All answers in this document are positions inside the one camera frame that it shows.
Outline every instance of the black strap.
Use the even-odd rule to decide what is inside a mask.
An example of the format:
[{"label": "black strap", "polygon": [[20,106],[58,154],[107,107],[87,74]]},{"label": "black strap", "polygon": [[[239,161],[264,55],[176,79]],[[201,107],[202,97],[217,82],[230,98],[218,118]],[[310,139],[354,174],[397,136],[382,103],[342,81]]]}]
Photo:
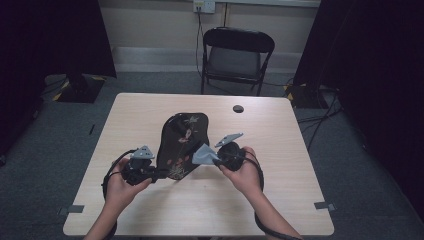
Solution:
[{"label": "black strap", "polygon": [[[118,165],[119,161],[121,161],[121,159],[123,157],[125,157],[126,155],[130,154],[130,153],[134,153],[136,150],[129,150],[126,151],[125,153],[123,153],[121,156],[119,156],[118,159],[116,159],[113,163],[112,166],[109,168],[109,171],[107,171],[105,177],[103,178],[103,183],[102,183],[102,189],[103,189],[103,198],[106,200],[106,194],[107,194],[107,185],[109,183],[109,179],[110,177],[115,174],[115,173],[119,173],[119,172],[114,172],[112,173],[113,169],[116,167],[116,165]],[[116,228],[118,227],[118,221],[115,222],[115,224],[113,225],[112,229],[109,231],[109,233],[106,235],[106,237],[104,238],[104,240],[110,240],[112,239],[112,237],[115,235],[116,232]]]},{"label": "black strap", "polygon": [[[247,153],[249,153],[250,155],[252,155],[256,159],[256,162],[257,163],[255,161],[253,161],[252,159],[244,158],[248,162],[252,163],[256,167],[256,170],[258,170],[259,184],[261,186],[261,190],[263,191],[264,190],[264,185],[265,185],[265,183],[264,183],[264,174],[262,172],[261,166],[259,165],[259,161],[255,157],[255,155],[253,155],[250,152],[247,152]],[[282,233],[276,232],[274,230],[271,230],[271,229],[265,227],[265,225],[263,225],[263,223],[259,219],[258,215],[256,215],[256,212],[255,212],[255,222],[256,222],[256,225],[259,227],[259,229],[261,229],[264,233],[266,233],[266,234],[268,234],[270,236],[273,236],[273,237],[276,237],[276,238],[279,238],[279,239],[283,239],[283,240],[300,240],[297,237],[293,237],[293,236],[289,236],[289,235],[286,235],[286,234],[282,234]]]}]

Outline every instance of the person's left hand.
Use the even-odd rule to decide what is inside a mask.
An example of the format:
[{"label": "person's left hand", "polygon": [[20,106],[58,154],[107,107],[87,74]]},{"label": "person's left hand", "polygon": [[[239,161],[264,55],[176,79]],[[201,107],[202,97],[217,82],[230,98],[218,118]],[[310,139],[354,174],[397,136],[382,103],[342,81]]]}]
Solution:
[{"label": "person's left hand", "polygon": [[[128,161],[129,159],[127,158],[121,159],[112,173],[121,172]],[[134,200],[134,197],[146,189],[151,182],[152,179],[148,178],[137,185],[131,186],[124,181],[120,173],[113,174],[107,185],[105,207],[122,212]]]}]

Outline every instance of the white wall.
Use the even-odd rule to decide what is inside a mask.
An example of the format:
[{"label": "white wall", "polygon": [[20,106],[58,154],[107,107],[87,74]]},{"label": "white wall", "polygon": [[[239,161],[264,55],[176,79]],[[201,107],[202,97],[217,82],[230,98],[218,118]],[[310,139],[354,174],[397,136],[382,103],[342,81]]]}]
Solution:
[{"label": "white wall", "polygon": [[[296,1],[314,5],[318,0],[275,0],[278,4]],[[100,6],[113,47],[196,49],[198,16],[192,1],[100,0]],[[289,68],[296,68],[317,8],[217,2],[215,14],[201,15],[203,31],[223,26],[225,10],[226,26],[269,34],[276,43],[276,65],[291,61]]]}]

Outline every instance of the wooden tabletop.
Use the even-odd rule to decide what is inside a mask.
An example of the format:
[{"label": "wooden tabletop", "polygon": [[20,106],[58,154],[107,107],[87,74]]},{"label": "wooden tabletop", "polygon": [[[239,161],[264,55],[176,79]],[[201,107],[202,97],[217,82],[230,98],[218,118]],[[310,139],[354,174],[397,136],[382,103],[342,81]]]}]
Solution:
[{"label": "wooden tabletop", "polygon": [[[241,105],[243,113],[235,113]],[[64,233],[85,235],[103,207],[100,184],[111,162],[127,150],[148,145],[157,154],[163,124],[180,112],[209,118],[210,145],[242,132],[240,146],[252,147],[265,178],[264,192],[302,235],[334,231],[313,166],[290,102],[285,98],[208,95],[119,94],[82,180]],[[118,219],[116,235],[247,236],[263,235],[253,209],[215,166],[199,166],[181,181],[159,179],[138,194]]]}]

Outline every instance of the black curtain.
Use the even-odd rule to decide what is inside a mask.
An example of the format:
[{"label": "black curtain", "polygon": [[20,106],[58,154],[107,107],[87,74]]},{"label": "black curtain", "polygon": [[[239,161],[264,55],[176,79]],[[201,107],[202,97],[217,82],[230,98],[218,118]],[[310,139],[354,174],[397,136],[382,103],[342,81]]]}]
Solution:
[{"label": "black curtain", "polygon": [[74,71],[116,77],[97,0],[0,1],[0,67],[3,154],[46,76]]},{"label": "black curtain", "polygon": [[294,79],[340,89],[370,152],[422,219],[423,16],[421,1],[322,0]]}]

